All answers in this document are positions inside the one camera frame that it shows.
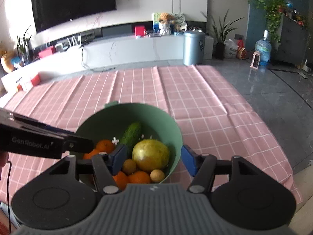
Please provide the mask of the white plastic bag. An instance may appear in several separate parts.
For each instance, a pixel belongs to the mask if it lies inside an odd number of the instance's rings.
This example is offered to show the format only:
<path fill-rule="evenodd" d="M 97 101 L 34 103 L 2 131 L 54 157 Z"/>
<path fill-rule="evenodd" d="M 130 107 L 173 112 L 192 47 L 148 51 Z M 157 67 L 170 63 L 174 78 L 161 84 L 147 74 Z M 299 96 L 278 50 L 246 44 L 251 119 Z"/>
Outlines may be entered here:
<path fill-rule="evenodd" d="M 232 39 L 225 40 L 224 45 L 224 57 L 235 58 L 237 56 L 238 45 Z"/>

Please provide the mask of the left green potted plant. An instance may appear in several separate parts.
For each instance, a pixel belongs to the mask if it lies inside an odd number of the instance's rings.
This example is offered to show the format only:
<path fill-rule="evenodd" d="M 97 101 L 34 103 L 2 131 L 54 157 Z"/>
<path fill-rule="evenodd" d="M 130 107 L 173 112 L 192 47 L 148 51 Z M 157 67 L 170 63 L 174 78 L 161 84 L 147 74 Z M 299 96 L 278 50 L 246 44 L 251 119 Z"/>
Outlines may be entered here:
<path fill-rule="evenodd" d="M 28 49 L 29 49 L 29 42 L 31 39 L 31 36 L 27 37 L 27 32 L 30 27 L 26 29 L 23 36 L 16 36 L 17 38 L 17 50 L 18 54 L 21 55 L 21 60 L 24 65 L 27 65 L 29 63 L 29 55 L 28 55 Z"/>

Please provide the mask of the green cucumber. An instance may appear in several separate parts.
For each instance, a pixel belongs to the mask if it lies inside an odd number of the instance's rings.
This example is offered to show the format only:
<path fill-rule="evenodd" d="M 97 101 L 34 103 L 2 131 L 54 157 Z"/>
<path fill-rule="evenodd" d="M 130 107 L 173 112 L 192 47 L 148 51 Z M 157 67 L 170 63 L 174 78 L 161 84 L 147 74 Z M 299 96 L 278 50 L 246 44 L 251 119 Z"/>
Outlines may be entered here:
<path fill-rule="evenodd" d="M 119 144 L 127 147 L 127 156 L 131 157 L 134 146 L 141 140 L 142 124 L 140 122 L 131 123 L 119 140 Z"/>

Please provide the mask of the red box on cabinet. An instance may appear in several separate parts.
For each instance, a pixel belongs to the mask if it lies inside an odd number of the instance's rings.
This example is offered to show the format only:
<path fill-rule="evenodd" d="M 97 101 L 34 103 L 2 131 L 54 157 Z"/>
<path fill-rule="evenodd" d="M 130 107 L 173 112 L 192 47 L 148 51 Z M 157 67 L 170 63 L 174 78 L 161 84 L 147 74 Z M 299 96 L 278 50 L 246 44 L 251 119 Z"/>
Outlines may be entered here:
<path fill-rule="evenodd" d="M 146 34 L 146 28 L 143 25 L 135 26 L 134 33 L 136 38 L 143 38 Z"/>

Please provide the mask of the pink red flat box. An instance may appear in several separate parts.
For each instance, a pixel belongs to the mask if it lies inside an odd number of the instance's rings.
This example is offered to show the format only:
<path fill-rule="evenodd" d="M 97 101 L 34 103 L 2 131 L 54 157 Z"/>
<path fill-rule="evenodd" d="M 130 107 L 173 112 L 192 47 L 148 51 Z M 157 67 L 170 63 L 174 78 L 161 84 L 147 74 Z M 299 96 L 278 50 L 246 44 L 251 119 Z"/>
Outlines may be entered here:
<path fill-rule="evenodd" d="M 47 56 L 53 55 L 56 52 L 55 46 L 50 46 L 45 50 L 42 50 L 38 53 L 40 59 L 45 58 Z"/>

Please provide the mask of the silver trash bin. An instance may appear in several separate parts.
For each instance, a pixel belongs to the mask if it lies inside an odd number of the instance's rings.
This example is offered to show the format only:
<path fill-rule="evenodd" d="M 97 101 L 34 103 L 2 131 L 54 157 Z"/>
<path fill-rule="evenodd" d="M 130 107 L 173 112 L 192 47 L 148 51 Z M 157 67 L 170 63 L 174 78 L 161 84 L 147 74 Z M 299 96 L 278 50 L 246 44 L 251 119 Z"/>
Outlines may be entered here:
<path fill-rule="evenodd" d="M 183 64 L 185 66 L 203 63 L 205 33 L 186 31 L 183 35 Z"/>

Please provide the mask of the white wifi router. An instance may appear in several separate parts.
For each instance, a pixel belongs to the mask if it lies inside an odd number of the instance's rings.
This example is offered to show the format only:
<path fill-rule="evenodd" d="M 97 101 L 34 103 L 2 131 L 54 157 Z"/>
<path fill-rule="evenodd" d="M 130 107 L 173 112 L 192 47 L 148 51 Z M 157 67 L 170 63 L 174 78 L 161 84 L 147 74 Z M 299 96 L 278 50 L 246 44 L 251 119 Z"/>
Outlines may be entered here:
<path fill-rule="evenodd" d="M 80 33 L 67 36 L 67 42 L 69 47 L 79 46 L 81 48 L 84 45 L 84 41 L 82 40 L 82 35 Z"/>

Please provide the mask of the green colander bowl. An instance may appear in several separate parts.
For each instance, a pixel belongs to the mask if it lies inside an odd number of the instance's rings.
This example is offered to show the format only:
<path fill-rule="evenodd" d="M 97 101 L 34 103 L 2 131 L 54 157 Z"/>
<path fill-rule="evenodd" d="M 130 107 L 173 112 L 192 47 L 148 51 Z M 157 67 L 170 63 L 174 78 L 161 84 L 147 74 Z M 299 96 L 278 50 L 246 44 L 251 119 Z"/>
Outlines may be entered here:
<path fill-rule="evenodd" d="M 129 158 L 139 141 L 160 141 L 169 150 L 169 163 L 163 169 L 163 182 L 168 180 L 178 165 L 183 145 L 183 137 L 175 120 L 165 111 L 143 103 L 108 103 L 85 120 L 75 134 L 91 139 L 95 144 L 103 139 L 116 139 L 127 145 Z"/>

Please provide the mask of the hanging ivy plant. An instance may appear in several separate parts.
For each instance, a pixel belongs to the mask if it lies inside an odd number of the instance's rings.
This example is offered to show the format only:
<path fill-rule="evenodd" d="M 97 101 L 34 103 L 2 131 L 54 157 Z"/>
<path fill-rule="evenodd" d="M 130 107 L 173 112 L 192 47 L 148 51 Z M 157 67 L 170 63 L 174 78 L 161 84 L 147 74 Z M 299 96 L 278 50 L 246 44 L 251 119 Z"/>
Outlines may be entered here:
<path fill-rule="evenodd" d="M 282 15 L 286 9 L 285 0 L 250 0 L 255 9 L 265 11 L 266 30 L 270 36 L 271 43 L 280 43 L 280 37 L 277 33 L 281 22 Z"/>

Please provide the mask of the large orange front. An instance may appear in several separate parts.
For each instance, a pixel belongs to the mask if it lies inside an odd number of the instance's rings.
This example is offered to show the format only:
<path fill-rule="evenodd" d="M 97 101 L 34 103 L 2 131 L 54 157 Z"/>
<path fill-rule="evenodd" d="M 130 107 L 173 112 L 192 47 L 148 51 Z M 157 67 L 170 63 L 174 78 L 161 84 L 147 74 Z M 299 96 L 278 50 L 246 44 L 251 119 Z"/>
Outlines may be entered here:
<path fill-rule="evenodd" d="M 99 152 L 101 152 L 99 149 L 93 149 L 90 153 L 85 153 L 83 156 L 84 160 L 91 159 L 94 155 L 97 155 Z"/>

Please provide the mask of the blue water jug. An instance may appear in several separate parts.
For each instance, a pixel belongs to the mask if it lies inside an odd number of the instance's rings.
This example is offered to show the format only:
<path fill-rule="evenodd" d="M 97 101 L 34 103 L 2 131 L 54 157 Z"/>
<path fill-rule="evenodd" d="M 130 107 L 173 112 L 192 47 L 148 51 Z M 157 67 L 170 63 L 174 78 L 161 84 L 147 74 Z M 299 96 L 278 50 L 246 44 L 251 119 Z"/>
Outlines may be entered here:
<path fill-rule="evenodd" d="M 255 44 L 255 50 L 260 53 L 260 62 L 262 66 L 267 66 L 271 58 L 272 45 L 268 40 L 268 31 L 265 30 L 262 39 Z"/>

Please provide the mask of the pink checkered tablecloth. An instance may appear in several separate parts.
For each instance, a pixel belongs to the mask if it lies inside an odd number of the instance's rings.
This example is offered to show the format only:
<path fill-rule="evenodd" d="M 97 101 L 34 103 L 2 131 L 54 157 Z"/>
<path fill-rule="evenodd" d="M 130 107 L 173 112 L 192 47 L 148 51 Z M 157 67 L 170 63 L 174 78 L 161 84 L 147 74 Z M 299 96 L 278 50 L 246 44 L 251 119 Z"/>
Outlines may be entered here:
<path fill-rule="evenodd" d="M 302 195 L 282 148 L 249 103 L 211 66 L 153 67 L 79 76 L 11 94 L 1 107 L 100 140 L 121 139 L 132 123 L 167 145 L 165 179 L 191 181 L 182 145 L 222 160 L 240 155 Z"/>

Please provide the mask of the yellow-green pear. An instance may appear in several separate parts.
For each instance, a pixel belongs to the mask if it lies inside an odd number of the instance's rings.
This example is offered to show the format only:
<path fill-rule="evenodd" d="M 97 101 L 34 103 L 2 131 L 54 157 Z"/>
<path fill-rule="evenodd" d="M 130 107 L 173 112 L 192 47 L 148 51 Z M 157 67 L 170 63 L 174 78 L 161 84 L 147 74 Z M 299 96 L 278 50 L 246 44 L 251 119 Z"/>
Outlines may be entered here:
<path fill-rule="evenodd" d="M 144 139 L 134 146 L 132 160 L 142 171 L 162 170 L 169 163 L 170 151 L 166 145 L 156 139 Z"/>

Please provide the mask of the dark grey sideboard cabinet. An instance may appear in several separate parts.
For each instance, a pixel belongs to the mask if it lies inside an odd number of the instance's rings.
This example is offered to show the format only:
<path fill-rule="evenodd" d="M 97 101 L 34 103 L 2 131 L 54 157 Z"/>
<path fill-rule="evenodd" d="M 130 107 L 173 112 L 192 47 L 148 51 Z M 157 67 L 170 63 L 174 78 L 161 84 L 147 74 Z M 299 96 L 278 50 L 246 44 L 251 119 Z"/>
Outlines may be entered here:
<path fill-rule="evenodd" d="M 280 44 L 275 59 L 301 65 L 307 49 L 308 31 L 287 16 L 282 16 L 278 33 L 280 34 Z"/>

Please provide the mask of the brown longan fruit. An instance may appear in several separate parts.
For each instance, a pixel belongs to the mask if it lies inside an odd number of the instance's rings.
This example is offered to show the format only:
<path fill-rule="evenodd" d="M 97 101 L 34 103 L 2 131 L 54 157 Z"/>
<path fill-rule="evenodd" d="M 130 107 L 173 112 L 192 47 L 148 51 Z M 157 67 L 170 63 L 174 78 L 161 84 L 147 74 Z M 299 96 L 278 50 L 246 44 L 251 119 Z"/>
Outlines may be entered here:
<path fill-rule="evenodd" d="M 122 165 L 122 172 L 126 175 L 133 174 L 137 169 L 136 162 L 132 159 L 127 159 Z"/>
<path fill-rule="evenodd" d="M 165 178 L 165 174 L 160 169 L 155 169 L 150 173 L 150 179 L 153 183 L 160 183 Z"/>

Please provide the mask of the tall leaf potted plant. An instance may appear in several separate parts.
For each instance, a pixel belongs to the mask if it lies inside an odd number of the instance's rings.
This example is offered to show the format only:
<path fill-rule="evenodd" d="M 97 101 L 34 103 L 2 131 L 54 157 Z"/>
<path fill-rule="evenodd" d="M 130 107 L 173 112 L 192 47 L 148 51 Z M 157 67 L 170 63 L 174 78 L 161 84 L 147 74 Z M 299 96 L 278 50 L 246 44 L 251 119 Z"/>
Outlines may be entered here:
<path fill-rule="evenodd" d="M 219 16 L 217 20 L 212 14 L 205 15 L 203 12 L 201 13 L 209 21 L 209 31 L 212 32 L 214 39 L 216 40 L 214 56 L 216 59 L 224 60 L 224 52 L 226 50 L 225 41 L 227 39 L 227 36 L 230 32 L 237 30 L 237 27 L 235 27 L 234 24 L 243 20 L 244 17 L 228 21 L 227 18 L 229 14 L 229 9 L 227 9 L 223 17 Z"/>

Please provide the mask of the brown vase dried flowers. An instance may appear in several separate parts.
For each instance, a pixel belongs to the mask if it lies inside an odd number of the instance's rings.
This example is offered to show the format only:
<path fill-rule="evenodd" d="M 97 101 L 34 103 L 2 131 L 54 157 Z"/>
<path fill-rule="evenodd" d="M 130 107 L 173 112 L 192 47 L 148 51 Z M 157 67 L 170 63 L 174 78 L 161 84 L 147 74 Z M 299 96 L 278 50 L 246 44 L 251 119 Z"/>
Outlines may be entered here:
<path fill-rule="evenodd" d="M 16 53 L 14 50 L 1 50 L 1 65 L 6 73 L 10 73 L 16 70 L 16 67 L 11 62 L 11 60 L 15 57 Z"/>

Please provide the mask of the teddy bear toy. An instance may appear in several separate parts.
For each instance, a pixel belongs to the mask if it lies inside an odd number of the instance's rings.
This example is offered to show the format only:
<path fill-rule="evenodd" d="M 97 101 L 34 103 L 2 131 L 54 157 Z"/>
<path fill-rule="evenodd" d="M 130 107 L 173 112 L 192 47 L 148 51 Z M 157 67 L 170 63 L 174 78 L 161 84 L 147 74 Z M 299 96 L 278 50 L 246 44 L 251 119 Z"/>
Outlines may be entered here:
<path fill-rule="evenodd" d="M 160 14 L 159 29 L 162 36 L 171 35 L 171 23 L 173 23 L 174 20 L 175 17 L 171 14 L 168 14 L 166 12 Z"/>

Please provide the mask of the black wall television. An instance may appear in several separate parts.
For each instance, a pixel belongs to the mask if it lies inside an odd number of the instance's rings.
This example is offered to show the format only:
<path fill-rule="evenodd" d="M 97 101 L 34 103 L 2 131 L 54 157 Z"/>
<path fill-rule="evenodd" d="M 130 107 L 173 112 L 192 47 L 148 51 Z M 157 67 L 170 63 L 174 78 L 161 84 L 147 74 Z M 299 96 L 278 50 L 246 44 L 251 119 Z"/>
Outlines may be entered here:
<path fill-rule="evenodd" d="M 84 16 L 113 11 L 116 0 L 31 0 L 36 32 Z"/>

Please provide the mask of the small orange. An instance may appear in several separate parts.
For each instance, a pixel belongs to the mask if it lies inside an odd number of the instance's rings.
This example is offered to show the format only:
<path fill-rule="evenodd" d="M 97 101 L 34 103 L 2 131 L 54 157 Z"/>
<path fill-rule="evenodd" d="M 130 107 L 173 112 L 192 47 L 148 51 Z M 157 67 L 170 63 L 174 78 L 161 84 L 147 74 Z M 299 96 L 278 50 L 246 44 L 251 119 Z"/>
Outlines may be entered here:
<path fill-rule="evenodd" d="M 105 152 L 110 154 L 115 150 L 115 145 L 112 143 L 111 140 L 108 139 L 102 139 L 100 140 L 95 147 L 95 150 L 100 153 L 100 152 Z"/>

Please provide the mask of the white tv cabinet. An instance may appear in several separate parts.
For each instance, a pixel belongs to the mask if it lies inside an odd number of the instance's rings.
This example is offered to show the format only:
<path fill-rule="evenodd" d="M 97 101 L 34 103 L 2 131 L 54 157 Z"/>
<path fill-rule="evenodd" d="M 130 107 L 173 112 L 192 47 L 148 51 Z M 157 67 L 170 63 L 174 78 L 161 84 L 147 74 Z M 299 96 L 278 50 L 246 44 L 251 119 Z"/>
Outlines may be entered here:
<path fill-rule="evenodd" d="M 136 39 L 134 36 L 93 41 L 83 48 L 70 47 L 39 59 L 1 78 L 2 86 L 15 91 L 19 79 L 39 75 L 41 80 L 53 79 L 88 69 L 113 68 L 123 64 L 183 59 L 184 37 L 171 35 Z"/>

